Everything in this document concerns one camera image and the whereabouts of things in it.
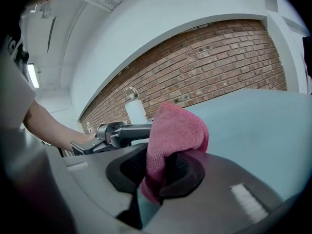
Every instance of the cloth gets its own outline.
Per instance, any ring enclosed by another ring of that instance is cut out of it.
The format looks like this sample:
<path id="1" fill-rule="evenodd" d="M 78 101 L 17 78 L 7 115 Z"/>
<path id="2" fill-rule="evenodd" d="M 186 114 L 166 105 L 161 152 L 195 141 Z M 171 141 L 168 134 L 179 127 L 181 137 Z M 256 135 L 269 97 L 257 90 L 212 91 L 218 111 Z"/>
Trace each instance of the cloth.
<path id="1" fill-rule="evenodd" d="M 160 105 L 152 125 L 146 154 L 146 176 L 140 187 L 150 201 L 158 202 L 159 190 L 165 183 L 165 159 L 175 152 L 207 151 L 208 129 L 196 115 L 171 105 Z"/>

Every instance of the red brick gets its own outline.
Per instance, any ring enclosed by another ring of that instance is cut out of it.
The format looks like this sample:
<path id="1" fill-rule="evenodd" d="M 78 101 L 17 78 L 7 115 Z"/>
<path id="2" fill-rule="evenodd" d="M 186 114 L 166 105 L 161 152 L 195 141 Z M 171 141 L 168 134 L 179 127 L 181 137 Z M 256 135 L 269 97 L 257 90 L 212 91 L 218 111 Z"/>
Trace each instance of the red brick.
<path id="1" fill-rule="evenodd" d="M 263 63 L 261 63 L 261 62 L 252 64 L 252 65 L 249 66 L 249 68 L 250 68 L 251 70 L 259 69 L 259 68 L 261 68 L 261 67 L 263 67 Z"/>
<path id="2" fill-rule="evenodd" d="M 203 88 L 203 92 L 204 92 L 205 94 L 207 94 L 207 93 L 213 92 L 213 91 L 215 91 L 215 90 L 219 90 L 219 89 L 221 89 L 221 88 L 224 88 L 224 87 L 226 87 L 226 86 L 228 86 L 228 82 L 227 82 L 227 81 L 215 83 L 215 84 L 213 84 L 213 85 L 210 85 L 210 86 L 208 86 L 208 87 Z"/>
<path id="3" fill-rule="evenodd" d="M 212 94 L 207 94 L 207 95 L 198 97 L 196 101 L 197 101 L 197 103 L 201 103 L 203 101 L 207 101 L 207 100 L 210 100 L 212 98 L 213 98 Z"/>
<path id="4" fill-rule="evenodd" d="M 249 59 L 247 59 L 247 60 L 236 62 L 233 65 L 234 65 L 234 68 L 240 68 L 240 67 L 247 66 L 247 65 L 249 65 L 251 63 L 252 62 Z"/>
<path id="5" fill-rule="evenodd" d="M 183 41 L 181 44 L 182 44 L 183 47 L 185 47 L 185 46 L 189 46 L 189 45 L 191 45 L 191 44 L 193 44 L 195 42 L 200 42 L 200 41 L 202 41 L 204 39 L 205 39 L 204 36 L 198 36 L 198 37 L 195 37 L 195 38 Z"/>
<path id="6" fill-rule="evenodd" d="M 198 81 L 197 77 L 192 77 L 192 78 L 189 78 L 189 79 L 185 80 L 185 85 L 189 86 L 189 85 L 191 85 L 191 84 L 193 84 L 193 83 L 195 83 L 197 81 Z"/>
<path id="7" fill-rule="evenodd" d="M 164 57 L 164 58 L 160 59 L 159 61 L 156 62 L 156 65 L 159 66 L 159 65 L 165 63 L 166 61 L 168 61 L 168 57 Z"/>
<path id="8" fill-rule="evenodd" d="M 234 44 L 231 44 L 230 47 L 231 47 L 231 49 L 238 49 L 239 45 L 238 45 L 238 43 L 234 43 Z"/>
<path id="9" fill-rule="evenodd" d="M 254 79 L 253 78 L 250 78 L 248 80 L 245 80 L 245 86 L 250 86 L 254 83 Z"/>
<path id="10" fill-rule="evenodd" d="M 242 31 L 254 30 L 254 27 L 241 27 Z"/>
<path id="11" fill-rule="evenodd" d="M 229 57 L 229 55 L 228 55 L 228 53 L 224 52 L 224 53 L 216 55 L 216 57 L 218 58 L 218 60 L 223 60 L 223 59 Z"/>
<path id="12" fill-rule="evenodd" d="M 202 88 L 202 87 L 207 86 L 207 85 L 208 85 L 207 81 L 206 81 L 206 80 L 202 80 L 202 81 L 199 81 L 199 82 L 196 83 L 196 84 L 193 84 L 193 85 L 191 85 L 191 86 L 182 88 L 182 89 L 181 89 L 181 92 L 182 92 L 183 94 L 186 94 L 186 93 L 188 93 L 188 92 L 190 92 L 190 91 L 197 90 L 197 89 Z"/>
<path id="13" fill-rule="evenodd" d="M 247 80 L 255 76 L 255 71 L 251 71 L 245 74 L 238 76 L 239 81 Z"/>
<path id="14" fill-rule="evenodd" d="M 201 73 L 202 73 L 201 69 L 195 69 L 195 70 L 192 70 L 190 72 L 187 72 L 187 73 L 180 75 L 179 77 L 176 78 L 176 80 L 178 82 L 183 81 L 183 80 L 186 80 L 186 79 L 191 78 L 193 76 L 199 75 Z"/>
<path id="15" fill-rule="evenodd" d="M 212 49 L 212 50 L 209 50 L 209 54 L 212 56 L 212 55 L 216 55 L 216 54 L 219 54 L 219 53 L 222 53 L 222 52 L 225 52 L 225 51 L 229 51 L 231 50 L 230 46 L 222 46 L 222 47 L 219 47 L 219 48 L 215 48 L 215 49 Z"/>
<path id="16" fill-rule="evenodd" d="M 221 66 L 225 66 L 227 64 L 233 63 L 233 62 L 236 62 L 236 58 L 235 57 L 230 57 L 230 58 L 223 59 L 223 60 L 220 60 L 218 62 L 215 62 L 214 65 L 216 67 L 221 67 Z"/>
<path id="17" fill-rule="evenodd" d="M 181 71 L 181 73 L 186 73 L 186 72 L 191 71 L 192 69 L 193 69 L 193 66 L 190 64 L 190 65 L 187 65 L 187 66 L 180 68 L 180 71 Z"/>
<path id="18" fill-rule="evenodd" d="M 253 33 L 255 35 L 263 35 L 263 34 L 267 34 L 268 32 L 265 30 L 255 30 Z"/>
<path id="19" fill-rule="evenodd" d="M 180 82 L 178 84 L 175 84 L 173 86 L 170 86 L 170 87 L 165 87 L 163 90 L 162 90 L 162 94 L 165 95 L 165 94 L 168 94 L 170 92 L 173 92 L 175 90 L 178 90 L 180 88 L 183 88 L 185 86 L 184 82 Z"/>
<path id="20" fill-rule="evenodd" d="M 216 60 L 217 60 L 216 56 L 207 57 L 207 58 L 204 58 L 204 59 L 201 59 L 201 60 L 198 60 L 198 61 L 194 62 L 193 63 L 193 67 L 194 68 L 198 68 L 198 67 L 204 66 L 206 64 L 212 63 L 212 62 L 214 62 Z"/>
<path id="21" fill-rule="evenodd" d="M 236 70 L 232 70 L 232 71 L 221 74 L 220 78 L 221 78 L 221 80 L 226 80 L 228 78 L 238 76 L 240 74 L 241 74 L 241 71 L 239 69 L 236 69 Z"/>
<path id="22" fill-rule="evenodd" d="M 203 59 L 203 58 L 209 57 L 209 56 L 211 56 L 211 55 L 209 54 L 208 51 L 205 51 L 205 52 L 202 52 L 202 53 L 196 55 L 197 59 Z"/>
<path id="23" fill-rule="evenodd" d="M 246 67 L 242 67 L 240 70 L 242 73 L 247 73 L 250 71 L 250 68 L 249 68 L 249 66 L 246 66 Z"/>
<path id="24" fill-rule="evenodd" d="M 246 47 L 246 51 L 247 51 L 247 52 L 250 52 L 250 51 L 254 51 L 254 49 L 253 49 L 252 46 L 247 46 L 247 47 Z"/>
<path id="25" fill-rule="evenodd" d="M 158 83 L 162 83 L 162 82 L 167 81 L 173 77 L 178 76 L 179 74 L 180 74 L 180 71 L 176 70 L 176 71 L 173 71 L 173 72 L 171 72 L 171 73 L 169 73 L 169 74 L 167 74 L 161 78 L 158 78 L 157 81 L 158 81 Z"/>
<path id="26" fill-rule="evenodd" d="M 204 72 L 207 72 L 209 70 L 215 69 L 215 65 L 213 63 L 207 64 L 205 66 L 202 67 L 202 70 Z"/>
<path id="27" fill-rule="evenodd" d="M 223 70 L 222 70 L 222 67 L 220 67 L 220 68 L 215 68 L 211 71 L 208 71 L 208 72 L 206 72 L 206 73 L 204 73 L 198 77 L 200 80 L 205 80 L 205 79 L 217 76 L 217 75 L 222 74 L 222 73 L 223 73 Z"/>
<path id="28" fill-rule="evenodd" d="M 239 38 L 241 41 L 247 41 L 248 39 L 247 39 L 247 37 L 240 37 Z"/>
<path id="29" fill-rule="evenodd" d="M 239 38 L 231 38 L 231 39 L 226 39 L 222 41 L 223 45 L 228 45 L 228 44 L 233 44 L 233 43 L 237 43 L 240 42 Z"/>
<path id="30" fill-rule="evenodd" d="M 264 49 L 264 48 L 265 47 L 263 44 L 253 46 L 253 50 L 259 50 L 259 49 Z"/>
<path id="31" fill-rule="evenodd" d="M 251 58 L 250 61 L 251 61 L 252 63 L 256 63 L 256 62 L 258 62 L 258 58 L 257 58 L 257 57 Z"/>
<path id="32" fill-rule="evenodd" d="M 244 31 L 242 31 L 242 32 L 235 32 L 235 33 L 233 33 L 233 36 L 234 37 L 248 36 L 248 33 L 244 32 Z"/>
<path id="33" fill-rule="evenodd" d="M 235 55 L 240 55 L 240 54 L 244 54 L 246 52 L 245 48 L 239 48 L 239 49 L 234 49 L 228 52 L 229 56 L 235 56 Z"/>
<path id="34" fill-rule="evenodd" d="M 258 40 L 259 36 L 256 36 L 256 35 L 254 35 L 254 36 L 247 36 L 247 39 L 248 40 Z"/>
<path id="35" fill-rule="evenodd" d="M 235 83 L 235 84 L 233 84 L 231 86 L 228 86 L 228 87 L 224 88 L 223 91 L 224 91 L 224 93 L 227 94 L 227 93 L 233 92 L 233 91 L 235 91 L 237 89 L 240 89 L 240 88 L 243 88 L 243 87 L 245 87 L 245 83 L 244 82 L 239 82 L 239 83 Z"/>
<path id="36" fill-rule="evenodd" d="M 147 84 L 146 86 L 147 86 L 148 89 L 151 89 L 151 88 L 153 88 L 153 87 L 155 87 L 157 85 L 158 85 L 157 81 L 154 80 L 153 82 Z"/>
<path id="37" fill-rule="evenodd" d="M 223 35 L 225 39 L 229 39 L 229 38 L 233 38 L 233 34 L 229 33 L 229 34 L 224 34 Z"/>
<path id="38" fill-rule="evenodd" d="M 192 105 L 195 105 L 196 103 L 197 103 L 196 98 L 195 99 L 191 99 L 191 100 L 187 100 L 185 102 L 186 106 L 192 106 Z"/>
<path id="39" fill-rule="evenodd" d="M 240 60 L 245 59 L 245 56 L 244 56 L 244 55 L 238 55 L 238 56 L 236 56 L 236 59 L 237 59 L 238 61 L 240 61 Z"/>
<path id="40" fill-rule="evenodd" d="M 160 96 L 161 96 L 161 91 L 158 91 L 158 92 L 156 92 L 156 93 L 151 95 L 151 99 L 156 99 L 156 98 L 158 98 Z"/>
<path id="41" fill-rule="evenodd" d="M 175 64 L 175 63 L 176 63 L 176 62 L 174 61 L 174 59 L 169 60 L 169 61 L 167 61 L 167 62 L 165 62 L 165 63 L 159 65 L 158 67 L 155 67 L 153 70 L 151 70 L 151 72 L 155 74 L 155 73 L 157 73 L 157 72 L 159 72 L 159 71 L 161 71 L 161 70 L 163 70 L 163 69 L 166 69 L 166 68 L 172 66 L 172 65 Z"/>
<path id="42" fill-rule="evenodd" d="M 237 83 L 238 82 L 238 78 L 237 77 L 233 77 L 231 79 L 228 79 L 228 84 L 229 85 L 232 85 L 234 83 Z"/>
<path id="43" fill-rule="evenodd" d="M 240 42 L 240 43 L 239 43 L 239 46 L 240 46 L 240 47 L 246 47 L 246 46 L 251 46 L 251 45 L 253 45 L 253 44 L 254 44 L 253 41 L 244 41 L 244 42 Z"/>
<path id="44" fill-rule="evenodd" d="M 175 97 L 178 97 L 178 96 L 180 96 L 180 95 L 181 95 L 181 91 L 180 91 L 180 90 L 176 90 L 176 91 L 171 92 L 171 93 L 169 94 L 170 98 L 175 98 Z"/>
<path id="45" fill-rule="evenodd" d="M 218 76 L 216 76 L 216 77 L 209 78 L 207 81 L 208 81 L 208 84 L 211 85 L 211 84 L 214 84 L 216 82 L 219 82 L 220 78 Z"/>
<path id="46" fill-rule="evenodd" d="M 242 31 L 242 27 L 253 27 L 253 29 Z M 222 41 L 229 43 L 230 41 L 227 40 L 235 38 L 239 38 L 241 42 L 222 45 Z M 202 41 L 199 44 L 200 47 L 191 48 L 190 45 L 195 45 L 199 41 Z M 239 44 L 245 42 L 247 45 L 248 42 L 252 44 L 241 48 Z M 224 52 L 218 52 L 224 47 L 228 47 L 228 49 Z M 176 65 L 203 52 L 208 52 L 209 55 L 216 56 L 217 59 L 212 62 L 201 63 L 195 69 L 193 64 L 198 61 L 197 59 L 187 64 L 179 64 L 184 66 Z M 239 62 L 245 61 L 243 59 L 245 57 L 252 64 L 234 69 L 234 64 L 237 66 L 236 61 L 229 59 L 228 56 L 237 58 Z M 176 70 L 179 70 L 180 74 L 158 84 L 157 79 L 171 75 L 173 66 L 177 67 Z M 241 70 L 246 73 L 224 80 L 226 85 L 219 81 L 221 75 L 234 70 Z M 207 85 L 203 88 L 197 88 L 196 84 L 201 81 L 207 82 Z M 195 86 L 193 87 L 194 90 L 180 95 L 181 89 L 193 85 Z M 221 96 L 241 86 L 287 90 L 284 70 L 272 39 L 260 21 L 247 19 L 217 22 L 193 32 L 179 34 L 144 53 L 130 63 L 120 75 L 112 79 L 89 105 L 81 117 L 84 131 L 87 131 L 87 122 L 94 128 L 97 128 L 101 122 L 116 120 L 130 122 L 124 108 L 126 102 L 124 92 L 129 86 L 134 86 L 139 90 L 139 98 L 144 101 L 143 106 L 148 117 L 154 116 L 161 103 L 160 100 L 185 107 Z"/>
<path id="47" fill-rule="evenodd" d="M 190 97 L 191 98 L 195 98 L 195 97 L 198 97 L 198 96 L 200 96 L 202 94 L 203 94 L 203 91 L 201 89 L 199 89 L 197 91 L 190 92 Z"/>
<path id="48" fill-rule="evenodd" d="M 249 52 L 245 54 L 246 58 L 252 58 L 252 57 L 257 57 L 259 56 L 259 52 L 258 51 L 254 51 L 254 52 Z"/>
<path id="49" fill-rule="evenodd" d="M 234 30 L 233 29 L 223 29 L 223 30 L 217 30 L 217 31 L 215 31 L 215 33 L 217 34 L 217 35 L 225 35 L 225 34 L 229 34 L 229 33 L 232 33 L 232 32 L 234 32 Z"/>
<path id="50" fill-rule="evenodd" d="M 211 37 L 211 38 L 208 38 L 208 39 L 205 39 L 203 41 L 199 41 L 199 42 L 196 42 L 194 44 L 191 45 L 191 48 L 192 49 L 196 49 L 198 47 L 201 47 L 203 45 L 207 45 L 207 44 L 210 44 L 212 42 L 215 42 L 215 41 L 220 41 L 220 40 L 223 40 L 224 37 L 223 36 L 215 36 L 215 37 Z"/>
<path id="51" fill-rule="evenodd" d="M 206 45 L 206 46 L 203 46 L 203 48 L 206 48 L 208 49 L 207 47 L 209 47 L 209 49 L 214 49 L 214 48 L 218 48 L 218 47 L 221 47 L 222 46 L 222 43 L 220 41 L 216 41 L 216 42 L 213 42 L 209 45 Z"/>
<path id="52" fill-rule="evenodd" d="M 222 67 L 224 72 L 230 71 L 234 69 L 234 65 L 233 64 L 229 64 L 229 65 L 225 65 Z"/>
<path id="53" fill-rule="evenodd" d="M 184 53 L 182 55 L 179 55 L 179 56 L 173 58 L 172 60 L 174 60 L 175 62 L 179 62 L 179 61 L 185 60 L 188 57 L 189 56 L 187 55 L 187 53 Z"/>
<path id="54" fill-rule="evenodd" d="M 217 90 L 215 92 L 213 92 L 213 98 L 219 97 L 224 95 L 223 89 Z"/>
<path id="55" fill-rule="evenodd" d="M 190 64 L 190 63 L 192 63 L 192 62 L 194 62 L 196 60 L 197 60 L 196 57 L 189 57 L 189 58 L 187 58 L 187 59 L 185 59 L 183 61 L 180 61 L 180 62 L 176 63 L 175 65 L 173 65 L 172 69 L 173 70 L 177 70 L 177 69 L 179 69 L 179 68 L 181 68 L 183 66 L 186 66 L 186 65 L 188 65 L 188 64 Z"/>
<path id="56" fill-rule="evenodd" d="M 169 95 L 165 95 L 165 96 L 156 98 L 156 99 L 154 99 L 154 100 L 151 100 L 151 101 L 149 102 L 149 104 L 150 104 L 151 106 L 153 106 L 153 105 L 159 104 L 159 103 L 161 103 L 161 102 L 167 101 L 167 100 L 169 100 L 169 99 L 170 99 Z"/>

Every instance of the fluorescent light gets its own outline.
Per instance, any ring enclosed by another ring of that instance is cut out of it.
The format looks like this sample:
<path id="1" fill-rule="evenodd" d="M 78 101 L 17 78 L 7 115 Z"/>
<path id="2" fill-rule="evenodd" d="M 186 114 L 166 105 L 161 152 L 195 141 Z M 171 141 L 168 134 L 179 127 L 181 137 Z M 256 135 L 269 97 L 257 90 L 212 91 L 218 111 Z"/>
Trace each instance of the fluorescent light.
<path id="1" fill-rule="evenodd" d="M 27 68 L 28 68 L 28 73 L 29 73 L 29 76 L 30 76 L 31 82 L 33 83 L 34 88 L 39 88 L 34 65 L 28 64 Z"/>

